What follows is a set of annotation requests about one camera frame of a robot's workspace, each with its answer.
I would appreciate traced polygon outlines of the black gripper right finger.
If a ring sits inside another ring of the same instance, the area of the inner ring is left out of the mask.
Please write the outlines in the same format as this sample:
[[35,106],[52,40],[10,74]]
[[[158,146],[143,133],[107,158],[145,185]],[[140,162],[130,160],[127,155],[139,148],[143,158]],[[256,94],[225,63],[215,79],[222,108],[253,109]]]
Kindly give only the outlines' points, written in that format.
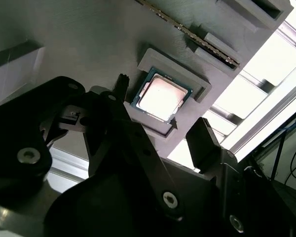
[[162,197],[174,218],[171,237],[296,237],[296,217],[252,163],[222,148],[205,118],[186,134],[198,173],[172,163],[162,170]]

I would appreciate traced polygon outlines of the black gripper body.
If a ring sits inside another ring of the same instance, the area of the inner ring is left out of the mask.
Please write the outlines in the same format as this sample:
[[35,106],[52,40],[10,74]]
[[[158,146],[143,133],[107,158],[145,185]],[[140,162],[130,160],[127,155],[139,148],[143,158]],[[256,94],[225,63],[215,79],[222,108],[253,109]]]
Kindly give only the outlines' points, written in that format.
[[162,208],[142,177],[94,175],[54,201],[44,220],[44,235],[151,237],[171,232],[183,220]]

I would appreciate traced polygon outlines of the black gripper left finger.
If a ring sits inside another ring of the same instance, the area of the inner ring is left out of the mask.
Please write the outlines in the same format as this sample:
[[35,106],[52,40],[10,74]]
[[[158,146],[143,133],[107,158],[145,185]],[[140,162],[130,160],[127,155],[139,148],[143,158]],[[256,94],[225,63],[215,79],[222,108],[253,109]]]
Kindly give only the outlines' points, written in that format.
[[0,106],[0,194],[19,194],[50,170],[50,146],[68,131],[83,133],[89,178],[123,174],[146,180],[162,209],[165,167],[143,127],[124,107],[129,83],[121,74],[112,91],[86,92],[77,81],[56,77]]

